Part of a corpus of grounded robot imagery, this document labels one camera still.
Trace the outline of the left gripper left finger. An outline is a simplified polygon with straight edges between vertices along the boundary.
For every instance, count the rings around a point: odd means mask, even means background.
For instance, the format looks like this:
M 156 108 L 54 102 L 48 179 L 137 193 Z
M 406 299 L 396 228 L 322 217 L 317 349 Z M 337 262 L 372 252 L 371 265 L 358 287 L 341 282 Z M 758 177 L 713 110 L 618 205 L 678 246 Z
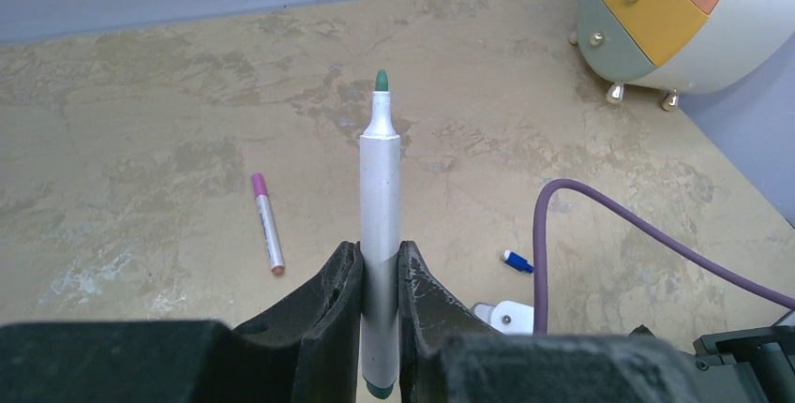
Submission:
M 363 258 L 344 242 L 264 312 L 217 320 L 20 322 L 1 329 L 5 402 L 353 402 Z

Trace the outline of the pink pen cap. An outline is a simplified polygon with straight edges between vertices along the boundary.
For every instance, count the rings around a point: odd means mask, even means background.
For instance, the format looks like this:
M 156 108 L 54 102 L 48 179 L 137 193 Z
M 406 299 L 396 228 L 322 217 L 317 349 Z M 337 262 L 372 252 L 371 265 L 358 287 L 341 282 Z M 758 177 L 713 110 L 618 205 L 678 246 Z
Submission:
M 261 173 L 253 173 L 250 176 L 250 182 L 252 184 L 252 189 L 256 198 L 259 198 L 260 196 L 268 196 L 267 185 Z

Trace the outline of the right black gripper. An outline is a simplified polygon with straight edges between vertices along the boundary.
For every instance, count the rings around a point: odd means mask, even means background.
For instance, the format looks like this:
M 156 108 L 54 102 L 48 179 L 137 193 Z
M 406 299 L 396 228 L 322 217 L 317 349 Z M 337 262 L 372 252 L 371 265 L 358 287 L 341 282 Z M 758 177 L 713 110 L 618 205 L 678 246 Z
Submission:
M 794 328 L 778 325 L 710 334 L 693 353 L 636 358 L 627 379 L 643 402 L 792 402 Z

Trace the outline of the white pen brown tip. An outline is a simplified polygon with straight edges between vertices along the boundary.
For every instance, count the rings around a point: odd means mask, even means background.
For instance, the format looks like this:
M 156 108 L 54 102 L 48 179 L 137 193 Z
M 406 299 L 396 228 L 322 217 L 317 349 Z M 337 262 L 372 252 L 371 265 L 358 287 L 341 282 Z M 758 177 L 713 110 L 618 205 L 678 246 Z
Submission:
M 283 276 L 285 273 L 285 263 L 281 252 L 276 222 L 268 196 L 265 194 L 257 195 L 256 204 L 262 222 L 271 272 L 274 276 Z

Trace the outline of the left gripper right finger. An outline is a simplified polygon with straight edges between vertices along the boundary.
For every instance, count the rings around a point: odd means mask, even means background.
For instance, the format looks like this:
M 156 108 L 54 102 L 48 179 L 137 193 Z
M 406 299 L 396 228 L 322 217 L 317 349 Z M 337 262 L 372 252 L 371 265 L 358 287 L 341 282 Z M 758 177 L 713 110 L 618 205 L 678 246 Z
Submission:
M 698 402 L 683 356 L 651 336 L 504 335 L 397 255 L 404 402 Z

